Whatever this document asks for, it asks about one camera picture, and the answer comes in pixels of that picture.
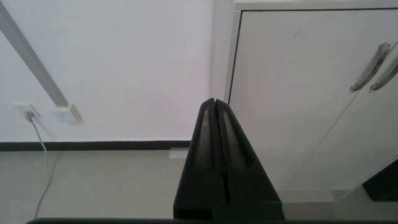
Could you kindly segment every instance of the white wall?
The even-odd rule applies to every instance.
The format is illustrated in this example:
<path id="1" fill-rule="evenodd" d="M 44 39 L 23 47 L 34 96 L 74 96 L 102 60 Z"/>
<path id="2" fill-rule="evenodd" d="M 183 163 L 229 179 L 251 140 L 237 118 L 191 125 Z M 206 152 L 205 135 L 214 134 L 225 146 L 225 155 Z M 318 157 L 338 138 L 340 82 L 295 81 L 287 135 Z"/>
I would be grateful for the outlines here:
<path id="1" fill-rule="evenodd" d="M 216 0 L 213 27 L 213 63 L 211 64 L 211 97 L 224 100 L 228 58 L 231 47 L 234 0 Z"/>
<path id="2" fill-rule="evenodd" d="M 55 106 L 0 34 L 0 141 L 188 140 L 210 97 L 212 0 L 1 0 L 83 124 Z"/>

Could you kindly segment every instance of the plug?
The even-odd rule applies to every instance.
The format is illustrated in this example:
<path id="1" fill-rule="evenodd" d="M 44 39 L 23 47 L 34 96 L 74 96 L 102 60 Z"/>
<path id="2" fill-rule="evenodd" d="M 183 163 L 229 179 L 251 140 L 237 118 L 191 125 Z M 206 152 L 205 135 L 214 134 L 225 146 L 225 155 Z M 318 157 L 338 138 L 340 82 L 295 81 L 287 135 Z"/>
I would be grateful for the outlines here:
<path id="1" fill-rule="evenodd" d="M 25 111 L 25 119 L 29 121 L 30 123 L 33 123 L 33 119 L 35 117 L 35 114 L 31 111 Z"/>

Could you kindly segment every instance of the tiled floor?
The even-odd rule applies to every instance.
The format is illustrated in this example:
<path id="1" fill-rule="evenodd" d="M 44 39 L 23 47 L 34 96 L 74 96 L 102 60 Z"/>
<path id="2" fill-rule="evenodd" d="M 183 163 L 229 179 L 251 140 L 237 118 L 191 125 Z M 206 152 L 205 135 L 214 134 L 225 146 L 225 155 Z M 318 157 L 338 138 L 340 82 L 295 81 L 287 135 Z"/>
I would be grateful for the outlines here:
<path id="1" fill-rule="evenodd" d="M 49 152 L 53 182 L 39 217 L 172 218 L 185 159 L 169 151 Z M 43 152 L 0 152 L 0 223 L 33 219 L 47 183 Z M 392 219 L 398 203 L 363 189 L 338 203 L 285 203 L 288 219 Z"/>

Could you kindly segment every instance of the cabinet door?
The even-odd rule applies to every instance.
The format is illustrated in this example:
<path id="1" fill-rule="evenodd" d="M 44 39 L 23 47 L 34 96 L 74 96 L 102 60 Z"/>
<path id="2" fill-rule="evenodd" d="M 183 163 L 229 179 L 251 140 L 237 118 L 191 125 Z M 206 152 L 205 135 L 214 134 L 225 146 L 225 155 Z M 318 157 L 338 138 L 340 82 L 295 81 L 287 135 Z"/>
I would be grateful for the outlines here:
<path id="1" fill-rule="evenodd" d="M 290 189 L 352 189 L 396 159 L 398 75 L 379 90 L 370 86 L 395 75 L 397 64 L 395 47 L 308 158 Z"/>
<path id="2" fill-rule="evenodd" d="M 230 106 L 284 189 L 358 92 L 397 10 L 243 12 Z"/>

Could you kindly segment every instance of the white cabinet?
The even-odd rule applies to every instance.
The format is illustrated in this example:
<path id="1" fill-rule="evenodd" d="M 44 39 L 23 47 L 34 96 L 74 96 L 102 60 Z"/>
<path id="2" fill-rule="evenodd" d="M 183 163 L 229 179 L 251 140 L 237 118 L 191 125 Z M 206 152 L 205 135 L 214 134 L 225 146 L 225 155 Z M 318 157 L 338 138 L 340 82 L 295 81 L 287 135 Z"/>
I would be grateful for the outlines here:
<path id="1" fill-rule="evenodd" d="M 375 66 L 379 46 L 398 41 L 397 7 L 241 0 L 225 17 L 216 8 L 212 96 L 229 101 L 278 191 L 349 190 L 398 156 L 398 81 L 369 91 L 398 49 L 361 90 L 350 90 Z"/>
<path id="2" fill-rule="evenodd" d="M 398 40 L 398 10 L 248 11 L 240 26 L 229 104 L 284 189 L 358 93 L 350 86 L 379 46 Z"/>
<path id="3" fill-rule="evenodd" d="M 290 189 L 352 189 L 398 156 L 398 47 L 364 86 L 295 176 Z"/>

